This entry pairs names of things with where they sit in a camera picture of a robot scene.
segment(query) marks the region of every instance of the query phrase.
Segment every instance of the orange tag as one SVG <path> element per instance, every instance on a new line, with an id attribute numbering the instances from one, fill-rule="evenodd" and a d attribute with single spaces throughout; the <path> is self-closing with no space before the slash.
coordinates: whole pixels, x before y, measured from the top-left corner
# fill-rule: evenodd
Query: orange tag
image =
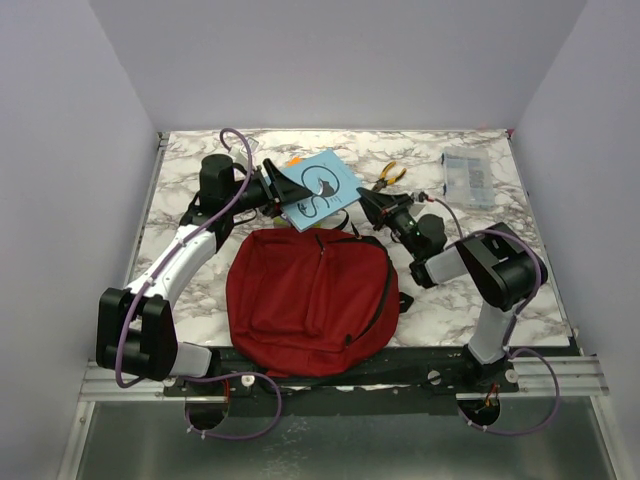
<path id="1" fill-rule="evenodd" d="M 300 163 L 303 159 L 300 157 L 293 157 L 291 160 L 289 160 L 287 162 L 287 167 L 291 167 L 292 165 L 295 165 L 296 163 Z"/>

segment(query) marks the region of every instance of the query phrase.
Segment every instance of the metal frame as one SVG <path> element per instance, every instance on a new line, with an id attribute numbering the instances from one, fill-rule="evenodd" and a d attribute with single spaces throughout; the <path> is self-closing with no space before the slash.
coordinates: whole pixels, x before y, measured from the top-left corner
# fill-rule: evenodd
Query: metal frame
<path id="1" fill-rule="evenodd" d="M 58 471 L 58 480 L 70 480 L 78 476 L 84 445 L 87 441 L 91 419 L 93 418 L 94 407 L 94 402 L 78 402 L 71 433 L 67 441 L 67 448 L 64 451 L 62 464 Z"/>
<path id="2" fill-rule="evenodd" d="M 138 256 L 144 226 L 151 208 L 155 187 L 160 174 L 160 169 L 164 160 L 164 154 L 168 146 L 169 133 L 159 133 L 158 152 L 155 159 L 153 177 L 147 192 L 147 198 L 144 205 L 144 213 L 138 227 L 138 235 L 129 260 L 127 281 L 131 280 L 135 270 L 135 262 Z M 509 138 L 507 138 L 509 148 L 513 155 L 513 147 Z M 521 184 L 524 186 L 520 169 L 515 162 L 516 170 Z M 525 187 L 525 200 L 529 204 L 529 196 Z M 538 224 L 533 217 L 534 228 L 538 238 L 540 231 Z M 547 255 L 546 245 L 541 244 L 541 249 L 545 260 L 551 267 L 551 261 Z M 574 334 L 574 330 L 569 323 L 562 297 L 557 288 L 555 278 L 553 276 L 553 268 L 550 268 L 551 284 L 556 294 L 560 312 L 564 321 L 569 326 L 569 331 Z M 608 397 L 609 389 L 606 385 L 604 374 L 600 368 L 597 357 L 551 357 L 548 358 L 554 369 L 558 373 L 560 380 L 561 394 L 564 396 L 589 396 L 593 404 L 595 418 L 600 429 L 605 450 L 609 455 L 612 469 L 616 478 L 621 480 L 636 478 L 633 473 L 633 467 L 627 452 L 622 434 L 620 432 L 611 400 Z M 518 383 L 520 385 L 519 392 L 502 393 L 501 397 L 548 397 L 554 395 L 553 384 L 547 375 L 544 365 L 534 358 L 519 358 L 514 362 L 514 369 L 518 374 Z M 101 369 L 95 362 L 89 362 L 85 378 L 83 380 L 82 389 L 79 396 L 78 406 L 73 421 L 69 440 L 63 456 L 61 468 L 58 474 L 58 480 L 75 479 L 77 477 L 84 446 L 89 433 L 91 419 L 94 412 L 95 402 L 109 401 L 180 401 L 180 402 L 203 402 L 203 403 L 223 403 L 224 397 L 166 397 L 163 394 L 165 386 L 168 383 L 160 383 L 153 381 L 142 381 L 138 385 L 128 389 L 121 390 L 113 381 L 112 372 Z M 477 398 L 478 395 L 472 393 L 458 394 L 458 399 Z"/>

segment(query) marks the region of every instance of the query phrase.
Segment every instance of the red backpack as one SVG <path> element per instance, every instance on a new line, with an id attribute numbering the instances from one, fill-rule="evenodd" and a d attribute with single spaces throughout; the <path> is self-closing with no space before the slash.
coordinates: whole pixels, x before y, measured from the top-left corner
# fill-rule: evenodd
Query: red backpack
<path id="1" fill-rule="evenodd" d="M 229 270 L 231 341 L 272 375 L 342 373 L 396 330 L 398 275 L 374 237 L 254 231 Z"/>

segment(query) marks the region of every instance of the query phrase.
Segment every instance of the pliers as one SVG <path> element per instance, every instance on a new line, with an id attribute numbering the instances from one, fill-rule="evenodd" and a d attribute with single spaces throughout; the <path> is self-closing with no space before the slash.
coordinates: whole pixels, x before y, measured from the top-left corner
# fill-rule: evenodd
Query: pliers
<path id="1" fill-rule="evenodd" d="M 406 168 L 403 168 L 402 171 L 398 175 L 396 175 L 395 177 L 387 178 L 387 174 L 395 166 L 396 166 L 396 161 L 395 160 L 392 161 L 392 162 L 387 163 L 387 166 L 382 169 L 382 172 L 380 172 L 380 176 L 378 177 L 378 181 L 375 183 L 375 185 L 371 189 L 372 191 L 379 192 L 383 188 L 388 187 L 389 185 L 393 185 L 398 180 L 400 180 L 402 177 L 404 177 L 404 174 L 407 173 L 407 169 Z"/>

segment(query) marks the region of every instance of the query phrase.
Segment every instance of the white enclosure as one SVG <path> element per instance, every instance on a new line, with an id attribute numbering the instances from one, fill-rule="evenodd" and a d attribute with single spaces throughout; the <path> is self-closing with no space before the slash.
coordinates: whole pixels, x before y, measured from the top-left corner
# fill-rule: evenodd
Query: white enclosure
<path id="1" fill-rule="evenodd" d="M 156 132 L 227 125 L 515 127 L 569 319 L 640 451 L 639 24 L 637 0 L 1 2 L 0 476 L 56 475 Z"/>

